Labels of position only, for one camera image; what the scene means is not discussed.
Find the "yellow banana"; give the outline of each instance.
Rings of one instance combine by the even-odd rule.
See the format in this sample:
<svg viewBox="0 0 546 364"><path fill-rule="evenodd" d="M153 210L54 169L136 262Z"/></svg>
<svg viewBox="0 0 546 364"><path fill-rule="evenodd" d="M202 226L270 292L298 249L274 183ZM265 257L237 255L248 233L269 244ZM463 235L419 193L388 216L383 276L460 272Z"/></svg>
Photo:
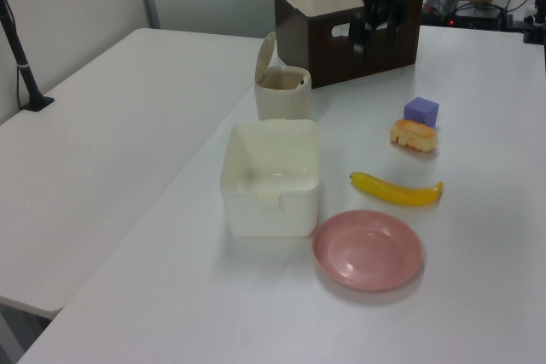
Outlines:
<svg viewBox="0 0 546 364"><path fill-rule="evenodd" d="M397 205L421 206L438 200L444 184L438 182L435 187L407 188L383 181L363 172L351 173L352 184L366 194L375 196Z"/></svg>

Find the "cup lid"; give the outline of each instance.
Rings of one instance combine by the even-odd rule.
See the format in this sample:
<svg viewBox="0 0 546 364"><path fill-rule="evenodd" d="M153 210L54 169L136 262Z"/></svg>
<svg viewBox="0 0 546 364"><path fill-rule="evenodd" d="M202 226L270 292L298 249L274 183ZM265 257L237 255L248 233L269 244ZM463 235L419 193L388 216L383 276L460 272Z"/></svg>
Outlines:
<svg viewBox="0 0 546 364"><path fill-rule="evenodd" d="M256 74L254 79L256 84L259 84L264 80L267 68L270 66L271 57L273 57L273 50L275 49L276 35L275 32L271 32L265 36L262 42L262 47L259 49L258 59L256 60Z"/></svg>

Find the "dark brown box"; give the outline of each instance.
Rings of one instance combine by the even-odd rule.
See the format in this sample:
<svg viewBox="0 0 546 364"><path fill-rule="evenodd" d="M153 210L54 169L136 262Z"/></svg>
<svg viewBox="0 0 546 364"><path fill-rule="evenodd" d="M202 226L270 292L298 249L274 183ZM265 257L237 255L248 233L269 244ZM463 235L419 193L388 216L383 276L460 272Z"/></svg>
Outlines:
<svg viewBox="0 0 546 364"><path fill-rule="evenodd" d="M332 29L349 23L363 7L308 17L286 0L275 0L277 54L285 64L309 71L314 89L415 64L422 2L408 0L395 44L387 43L386 29L377 30L362 57L347 37L332 36Z"/></svg>

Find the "plate rim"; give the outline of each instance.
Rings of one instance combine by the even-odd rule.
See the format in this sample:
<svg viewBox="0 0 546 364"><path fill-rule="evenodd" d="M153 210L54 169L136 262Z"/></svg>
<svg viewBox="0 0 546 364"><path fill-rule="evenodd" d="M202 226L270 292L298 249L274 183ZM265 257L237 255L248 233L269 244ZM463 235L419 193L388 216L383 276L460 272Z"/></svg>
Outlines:
<svg viewBox="0 0 546 364"><path fill-rule="evenodd" d="M335 219L336 217L341 217L341 216L346 215L346 214L352 214L352 213L358 213L358 214L365 213L365 214L369 214L369 215L379 215L379 216L381 216L383 218L382 220L384 220L385 217L387 219L392 219L394 221L397 221L397 223L399 223L400 226L402 226L404 229L406 229L409 232L409 234L414 237L415 243L417 244L416 250L418 251L418 263L416 263L415 268L412 269L410 271L410 273L407 274L407 277L403 277L402 279L397 280L395 283L390 284L388 286L376 286L376 287L369 286L369 288L363 288L362 286L353 285L352 284L353 282L351 280L342 280L339 276L331 274L330 272L328 272L327 269L324 268L324 266L321 263L321 259L317 256L317 245L318 245L318 241L322 237L321 233L326 229L325 226L327 226L327 224L329 222L331 222L332 219ZM344 287L347 287L347 288L350 288L352 290L356 290L356 291L359 291L359 292L383 292L383 291L387 291L387 290L391 290L391 289L400 287L403 284L410 281L411 279L413 279L416 276L417 272L419 272L419 270L421 269L421 267L423 265L423 249L422 249L421 240L419 239L419 236L417 235L417 233L406 222L400 220L397 217L394 217L393 215L390 215L390 214L388 214L386 212L382 212L382 211L373 211L373 210L366 210L366 209L355 209L355 210L351 210L351 211L343 211L343 212L337 213L337 214L329 217L316 230L316 232L315 232L315 234L313 236L312 248L313 248L312 249L313 250L313 257L315 258L316 264L320 267L321 271L328 278L334 280L336 283L339 283Z"/></svg>

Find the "toy bread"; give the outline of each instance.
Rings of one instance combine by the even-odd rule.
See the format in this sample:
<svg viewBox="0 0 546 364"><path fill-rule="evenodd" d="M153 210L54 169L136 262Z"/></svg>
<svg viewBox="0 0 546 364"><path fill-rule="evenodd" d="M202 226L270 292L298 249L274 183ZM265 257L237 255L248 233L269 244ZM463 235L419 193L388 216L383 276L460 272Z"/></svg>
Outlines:
<svg viewBox="0 0 546 364"><path fill-rule="evenodd" d="M408 119L399 119L392 125L391 142L427 153L438 145L436 130Z"/></svg>

